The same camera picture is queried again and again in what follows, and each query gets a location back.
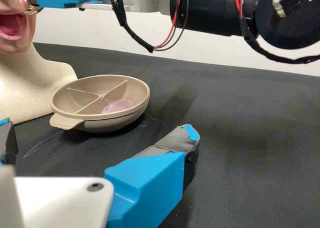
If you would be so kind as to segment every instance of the white wall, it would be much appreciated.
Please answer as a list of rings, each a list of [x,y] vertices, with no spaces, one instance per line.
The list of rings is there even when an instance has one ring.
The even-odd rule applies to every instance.
[[[171,22],[160,13],[128,13],[132,29],[151,44],[161,43]],[[35,42],[118,50],[179,60],[223,64],[320,76],[320,61],[308,65],[286,65],[267,60],[253,51],[241,37],[222,37],[186,31],[170,51],[149,54],[123,28],[112,11],[45,9],[37,16]],[[320,44],[295,51],[283,51],[265,42],[268,50],[288,57],[320,53]]]

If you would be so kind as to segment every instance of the bowl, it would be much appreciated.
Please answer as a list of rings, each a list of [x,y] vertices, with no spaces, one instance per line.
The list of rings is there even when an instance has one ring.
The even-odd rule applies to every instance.
[[[149,98],[149,86],[133,77],[98,75],[82,78],[53,94],[51,108],[54,115],[50,125],[92,133],[116,131],[137,120],[146,110]],[[119,100],[127,100],[130,107],[102,112]]]

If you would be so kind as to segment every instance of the gray tape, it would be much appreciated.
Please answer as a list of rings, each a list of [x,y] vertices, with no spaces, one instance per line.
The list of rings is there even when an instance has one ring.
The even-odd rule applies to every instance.
[[[6,164],[15,164],[18,146],[14,125],[6,123],[0,126],[0,159]]]
[[[198,141],[189,140],[189,132],[185,130],[184,127],[184,125],[177,127],[156,144],[150,146],[134,157],[161,155],[170,151],[189,153],[197,147]]]

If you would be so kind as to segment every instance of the bowl rim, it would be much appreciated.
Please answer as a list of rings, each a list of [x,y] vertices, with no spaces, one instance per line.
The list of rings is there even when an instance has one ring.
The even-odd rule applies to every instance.
[[[107,114],[76,114],[76,113],[70,113],[70,112],[66,112],[66,111],[63,111],[63,110],[59,109],[54,104],[55,96],[62,89],[68,88],[68,86],[71,86],[72,84],[78,82],[79,80],[92,79],[92,78],[97,78],[97,77],[121,77],[123,79],[135,80],[135,81],[143,84],[143,86],[146,89],[146,96],[143,98],[142,101],[140,101],[136,105],[132,106],[131,108],[120,110],[120,111],[117,111],[117,112],[107,113]],[[84,78],[81,78],[81,79],[78,79],[78,80],[75,80],[75,81],[72,81],[70,83],[67,83],[67,84],[63,85],[61,88],[57,89],[52,94],[51,100],[50,100],[50,106],[51,106],[52,110],[55,113],[57,113],[57,114],[59,114],[59,115],[61,115],[63,117],[72,118],[72,119],[81,119],[81,120],[103,120],[103,119],[118,118],[118,117],[122,117],[122,116],[126,116],[128,114],[134,113],[137,110],[139,110],[140,108],[142,108],[146,102],[148,103],[149,99],[150,99],[150,88],[149,88],[148,84],[146,84],[144,81],[142,81],[140,79],[137,79],[137,78],[134,78],[134,77],[131,77],[131,76],[106,74],[106,75],[95,75],[95,76],[84,77]]]

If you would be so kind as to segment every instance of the black cylinder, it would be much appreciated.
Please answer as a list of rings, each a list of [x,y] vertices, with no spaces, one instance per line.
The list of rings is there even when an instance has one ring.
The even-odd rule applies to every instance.
[[[256,34],[253,20],[256,2],[257,0],[245,0],[243,7],[244,15],[253,34]],[[177,0],[170,0],[172,19],[176,5]],[[181,0],[180,14],[177,19],[178,28],[183,26],[185,16],[186,0]],[[189,18],[186,29],[224,36],[242,35],[235,0],[189,0]]]
[[[320,0],[299,0],[299,8],[280,18],[272,0],[258,0],[256,26],[261,36],[281,49],[308,47],[320,40]]]

